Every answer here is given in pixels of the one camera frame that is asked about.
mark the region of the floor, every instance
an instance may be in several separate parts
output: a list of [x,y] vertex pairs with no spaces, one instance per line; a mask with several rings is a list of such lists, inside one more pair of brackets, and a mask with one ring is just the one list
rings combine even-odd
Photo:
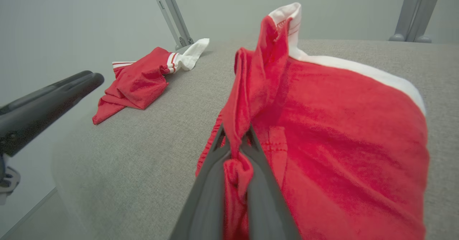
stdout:
[[55,192],[5,240],[87,239],[70,219],[58,192]]

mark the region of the metal frame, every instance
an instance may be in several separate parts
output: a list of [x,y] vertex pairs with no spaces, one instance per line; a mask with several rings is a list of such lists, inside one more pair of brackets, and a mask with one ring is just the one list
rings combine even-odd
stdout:
[[182,14],[180,13],[179,6],[175,0],[156,0],[159,9],[164,16],[167,26],[174,37],[177,46],[176,50],[191,45],[194,43],[193,39],[185,26]]
[[431,43],[424,36],[437,0],[403,0],[395,34],[389,41]]

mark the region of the red and white striped trim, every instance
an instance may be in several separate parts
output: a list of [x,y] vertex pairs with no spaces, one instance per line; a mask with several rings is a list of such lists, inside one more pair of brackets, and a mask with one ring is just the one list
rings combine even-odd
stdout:
[[118,67],[132,65],[133,63],[135,63],[135,62],[112,62],[112,65],[113,65],[113,69],[116,69]]
[[169,68],[169,73],[177,72],[177,57],[179,57],[178,53],[171,53],[167,58],[167,68]]
[[419,107],[422,113],[426,115],[426,108],[424,106],[421,95],[419,94],[419,91],[416,89],[416,87],[409,81],[361,63],[340,59],[337,57],[308,56],[304,51],[300,50],[298,48],[298,32],[299,25],[301,23],[301,4],[293,3],[290,5],[285,5],[269,13],[269,16],[272,18],[277,28],[282,27],[288,18],[292,18],[290,21],[288,34],[289,57],[302,62],[314,63],[327,67],[335,67],[357,72],[361,75],[365,75],[374,80],[377,80],[384,85],[396,88],[397,90],[400,90],[408,95]]

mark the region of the gray cushion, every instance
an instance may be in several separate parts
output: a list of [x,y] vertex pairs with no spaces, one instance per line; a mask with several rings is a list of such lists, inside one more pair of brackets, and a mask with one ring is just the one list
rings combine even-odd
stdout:
[[[255,44],[255,39],[211,43],[194,70],[166,77],[166,91],[146,110],[125,108],[95,126],[93,108],[56,147],[53,175],[59,194],[93,239],[168,238],[231,90],[234,54]],[[299,47],[380,68],[419,89],[431,154],[427,239],[458,239],[459,46],[301,40]]]

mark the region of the folded cloth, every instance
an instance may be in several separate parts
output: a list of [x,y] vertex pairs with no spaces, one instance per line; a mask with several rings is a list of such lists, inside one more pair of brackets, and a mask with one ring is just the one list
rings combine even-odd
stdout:
[[209,39],[200,39],[184,54],[157,47],[137,62],[113,62],[115,81],[100,98],[93,123],[100,124],[126,106],[148,107],[168,85],[163,75],[193,69],[208,44]]
[[407,80],[298,49],[301,6],[266,16],[254,51],[236,53],[220,124],[231,146],[223,164],[224,238],[248,239],[254,175],[241,139],[254,127],[303,239],[421,240],[429,153],[425,108]]

